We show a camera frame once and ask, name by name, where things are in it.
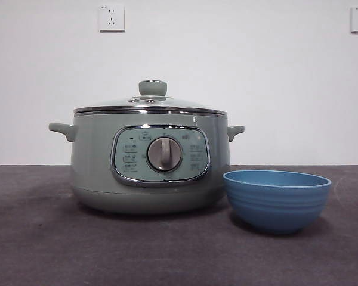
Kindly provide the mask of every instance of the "control panel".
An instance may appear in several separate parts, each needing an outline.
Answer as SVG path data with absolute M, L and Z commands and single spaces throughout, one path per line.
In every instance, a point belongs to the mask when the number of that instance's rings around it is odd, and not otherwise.
M 112 167 L 116 176 L 140 182 L 185 181 L 209 165 L 207 138 L 197 128 L 142 125 L 115 136 Z

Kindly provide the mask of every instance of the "cooker handle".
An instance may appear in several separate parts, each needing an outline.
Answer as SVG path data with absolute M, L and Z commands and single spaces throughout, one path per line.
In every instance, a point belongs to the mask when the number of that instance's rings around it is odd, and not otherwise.
M 243 133 L 245 130 L 244 126 L 231 126 L 228 127 L 227 134 L 229 142 L 233 141 L 233 138 L 240 133 Z
M 76 139 L 77 126 L 62 123 L 50 123 L 49 130 L 65 135 L 69 142 L 74 142 Z

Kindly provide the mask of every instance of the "bowl rim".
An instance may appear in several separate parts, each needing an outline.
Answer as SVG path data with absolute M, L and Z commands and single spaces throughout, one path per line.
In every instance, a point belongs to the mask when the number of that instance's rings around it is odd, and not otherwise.
M 242 172 L 276 172 L 276 173 L 291 173 L 291 174 L 300 174 L 300 175 L 307 175 L 307 176 L 311 176 L 311 177 L 315 177 L 315 178 L 320 178 L 320 179 L 324 179 L 327 181 L 327 183 L 325 184 L 321 184 L 321 185 L 310 185 L 310 186 L 280 186 L 280 185 L 265 185 L 265 184 L 255 184 L 255 183 L 249 183 L 249 182 L 244 182 L 244 181 L 239 181 L 239 180 L 234 180 L 231 178 L 228 178 L 227 175 L 231 174 L 231 173 L 242 173 Z M 271 188 L 288 188 L 288 189 L 311 189 L 311 188 L 321 188 L 323 186 L 329 186 L 331 185 L 332 181 L 330 181 L 328 178 L 323 177 L 323 176 L 317 176 L 317 175 L 313 175 L 313 174 L 308 174 L 308 173 L 301 173 L 301 172 L 292 172 L 292 171 L 281 171 L 281 170 L 235 170 L 235 171 L 229 171 L 227 173 L 223 174 L 223 178 L 227 181 L 231 181 L 231 182 L 235 182 L 235 183 L 239 183 L 239 184 L 245 184 L 245 185 L 252 185 L 252 186 L 267 186 L 267 187 L 271 187 Z

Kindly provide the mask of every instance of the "silver dial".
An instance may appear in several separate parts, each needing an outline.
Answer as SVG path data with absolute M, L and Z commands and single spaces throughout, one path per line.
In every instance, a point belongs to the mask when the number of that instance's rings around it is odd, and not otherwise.
M 175 140 L 160 137 L 150 144 L 147 158 L 156 170 L 170 171 L 180 164 L 181 148 Z

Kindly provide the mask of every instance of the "ribbed bowl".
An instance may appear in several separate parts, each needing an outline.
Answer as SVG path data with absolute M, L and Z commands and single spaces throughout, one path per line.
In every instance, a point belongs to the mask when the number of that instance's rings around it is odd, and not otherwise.
M 290 234 L 317 219 L 331 181 L 306 173 L 240 170 L 223 174 L 234 211 L 260 231 Z

